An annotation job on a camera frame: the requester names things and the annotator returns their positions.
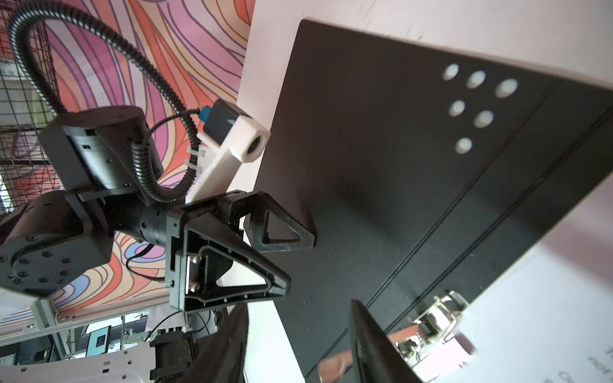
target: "wire mesh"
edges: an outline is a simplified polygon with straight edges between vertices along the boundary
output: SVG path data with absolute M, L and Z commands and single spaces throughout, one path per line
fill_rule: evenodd
M 38 133 L 53 119 L 15 64 L 7 25 L 20 0 L 0 0 L 0 213 L 27 205 L 38 195 L 61 188 L 39 145 Z M 58 91 L 47 27 L 31 34 L 32 53 L 47 81 Z

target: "white circular hole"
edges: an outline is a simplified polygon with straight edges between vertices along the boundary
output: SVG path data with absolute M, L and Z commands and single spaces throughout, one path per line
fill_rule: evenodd
M 448 81 L 455 77 L 460 72 L 460 66 L 458 64 L 451 64 L 443 72 L 443 80 Z
M 484 110 L 474 118 L 474 125 L 476 127 L 486 127 L 491 124 L 493 120 L 494 113 L 492 113 L 490 110 Z
M 466 104 L 464 103 L 464 101 L 462 100 L 455 101 L 449 107 L 449 115 L 452 117 L 459 116 L 462 114 L 462 112 L 464 112 L 464 108 L 466 108 Z
M 458 142 L 455 143 L 455 152 L 457 154 L 467 153 L 473 147 L 473 141 L 470 138 L 460 138 Z
M 466 86 L 468 89 L 475 89 L 479 85 L 483 84 L 485 81 L 485 72 L 483 70 L 478 70 L 475 73 L 471 74 L 468 77 L 468 81 L 466 82 Z
M 496 97 L 503 99 L 509 97 L 517 90 L 519 83 L 515 78 L 507 78 L 496 87 Z

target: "robotic arm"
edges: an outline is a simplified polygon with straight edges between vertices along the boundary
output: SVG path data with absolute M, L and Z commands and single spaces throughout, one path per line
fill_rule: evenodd
M 45 18 L 90 30 L 132 62 L 140 57 L 137 65 L 178 111 L 174 117 L 181 118 L 192 144 L 188 171 L 173 189 L 156 182 L 163 168 L 142 109 L 112 106 L 68 113 L 49 90 L 27 54 L 29 29 Z M 105 36 L 112 36 L 111 41 Z M 287 294 L 288 275 L 259 251 L 311 248 L 314 235 L 266 193 L 226 192 L 240 165 L 262 154 L 268 130 L 236 105 L 218 100 L 200 114 L 205 127 L 196 138 L 188 114 L 193 111 L 185 110 L 153 66 L 115 31 L 71 6 L 25 3 L 12 16 L 10 38 L 20 69 L 57 113 L 39 140 L 65 190 L 42 194 L 2 218 L 0 287 L 30 297 L 49 297 L 84 271 L 109 262 L 114 234 L 119 231 L 165 247 L 163 281 L 170 289 L 170 305 L 176 309 L 191 312 Z M 205 154 L 211 152 L 212 162 L 205 161 Z M 206 162 L 210 164 L 203 169 Z M 184 185 L 192 184 L 197 170 L 202 175 L 185 196 Z M 300 238 L 270 240 L 269 214 Z M 246 231 L 252 247 L 243 242 L 238 224 L 246 215 L 250 215 Z M 260 275 L 264 283 L 217 286 L 234 262 Z

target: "bolt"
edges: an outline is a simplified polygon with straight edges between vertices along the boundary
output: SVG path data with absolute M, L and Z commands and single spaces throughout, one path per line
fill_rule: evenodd
M 192 292 L 192 293 L 195 293 L 198 290 L 200 290 L 200 283 L 195 282 L 195 281 L 191 281 L 189 283 L 189 291 Z
M 249 149 L 247 149 L 247 153 L 253 153 L 257 149 L 258 145 L 260 145 L 260 136 L 257 136 L 256 139 L 251 142 Z

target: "colorful wall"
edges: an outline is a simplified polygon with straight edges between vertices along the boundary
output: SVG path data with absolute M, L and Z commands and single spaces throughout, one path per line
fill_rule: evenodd
M 188 108 L 212 105 L 217 98 L 236 101 L 255 0 L 65 0 L 87 10 L 132 42 L 162 73 Z M 105 105 L 137 105 L 147 123 L 171 115 L 157 89 L 119 53 L 84 30 L 48 23 L 53 64 L 61 98 L 70 111 Z M 154 134 L 165 168 L 162 184 L 183 175 L 188 138 L 179 120 Z M 165 289 L 130 274 L 127 258 L 141 247 L 116 234 L 107 265 L 88 270 L 53 296 L 61 311 L 129 300 Z M 155 247 L 131 267 L 150 276 L 164 275 L 164 249 Z M 31 318 L 16 313 L 0 323 Z

